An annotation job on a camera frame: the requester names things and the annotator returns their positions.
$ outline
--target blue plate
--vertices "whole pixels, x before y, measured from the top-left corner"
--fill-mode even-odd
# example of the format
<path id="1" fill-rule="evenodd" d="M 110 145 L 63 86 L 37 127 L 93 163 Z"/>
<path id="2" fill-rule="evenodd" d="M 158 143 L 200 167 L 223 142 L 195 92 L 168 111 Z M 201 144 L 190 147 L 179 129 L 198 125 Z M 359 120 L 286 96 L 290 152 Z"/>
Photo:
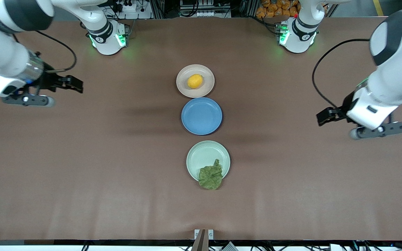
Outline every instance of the blue plate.
<path id="1" fill-rule="evenodd" d="M 182 109 L 182 124 L 195 135 L 208 135 L 217 130 L 223 113 L 217 102 L 209 98 L 195 98 Z"/>

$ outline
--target yellow floor line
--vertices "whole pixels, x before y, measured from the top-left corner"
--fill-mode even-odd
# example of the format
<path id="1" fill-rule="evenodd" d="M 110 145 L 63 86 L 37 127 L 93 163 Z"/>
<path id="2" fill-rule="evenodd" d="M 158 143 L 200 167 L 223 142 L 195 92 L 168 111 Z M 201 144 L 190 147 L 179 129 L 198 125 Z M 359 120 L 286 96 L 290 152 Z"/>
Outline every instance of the yellow floor line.
<path id="1" fill-rule="evenodd" d="M 375 5 L 376 13 L 378 14 L 378 16 L 384 16 L 381 5 L 379 4 L 379 0 L 373 0 L 373 4 Z"/>

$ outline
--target green plate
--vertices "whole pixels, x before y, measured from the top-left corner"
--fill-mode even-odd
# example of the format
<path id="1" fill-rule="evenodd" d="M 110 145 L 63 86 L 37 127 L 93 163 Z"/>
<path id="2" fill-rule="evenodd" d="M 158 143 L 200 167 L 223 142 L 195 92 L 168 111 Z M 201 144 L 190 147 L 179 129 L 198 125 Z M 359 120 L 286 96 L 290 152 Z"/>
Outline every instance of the green plate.
<path id="1" fill-rule="evenodd" d="M 206 140 L 194 145 L 187 154 L 187 170 L 188 173 L 199 181 L 200 169 L 205 166 L 212 166 L 215 159 L 220 160 L 222 166 L 223 178 L 228 174 L 230 168 L 230 156 L 228 150 L 222 144 Z"/>

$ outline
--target yellow lemon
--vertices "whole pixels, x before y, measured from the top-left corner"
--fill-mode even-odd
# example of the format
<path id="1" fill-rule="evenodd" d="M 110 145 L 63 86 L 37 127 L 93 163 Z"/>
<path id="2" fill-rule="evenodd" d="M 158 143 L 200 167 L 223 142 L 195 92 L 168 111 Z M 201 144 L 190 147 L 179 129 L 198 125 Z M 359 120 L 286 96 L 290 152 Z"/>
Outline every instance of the yellow lemon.
<path id="1" fill-rule="evenodd" d="M 187 85 L 192 88 L 198 88 L 202 84 L 202 76 L 199 74 L 193 74 L 188 78 Z"/>

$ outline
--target brown table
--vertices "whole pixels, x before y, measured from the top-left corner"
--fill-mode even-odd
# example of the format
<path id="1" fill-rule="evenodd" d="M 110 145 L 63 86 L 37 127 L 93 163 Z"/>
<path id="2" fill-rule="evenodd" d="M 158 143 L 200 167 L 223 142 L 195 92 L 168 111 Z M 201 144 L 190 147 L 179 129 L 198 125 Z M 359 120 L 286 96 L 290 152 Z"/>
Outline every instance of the brown table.
<path id="1" fill-rule="evenodd" d="M 78 22 L 55 22 L 46 33 L 78 54 L 69 74 L 84 94 L 45 92 L 54 108 L 0 102 L 0 239 L 178 239 L 196 228 L 218 239 L 402 239 L 402 135 L 353 141 L 352 124 L 318 127 L 327 104 L 311 85 L 326 50 L 368 38 L 381 20 L 325 19 L 303 54 L 277 46 L 254 20 L 138 21 L 113 56 L 97 53 Z M 18 37 L 56 68 L 72 61 L 36 33 Z M 224 113 L 208 136 L 180 123 L 189 99 L 175 79 L 193 63 L 214 72 L 208 97 Z M 367 43 L 346 44 L 317 83 L 340 103 L 374 69 Z M 232 159 L 217 191 L 185 167 L 203 140 Z"/>

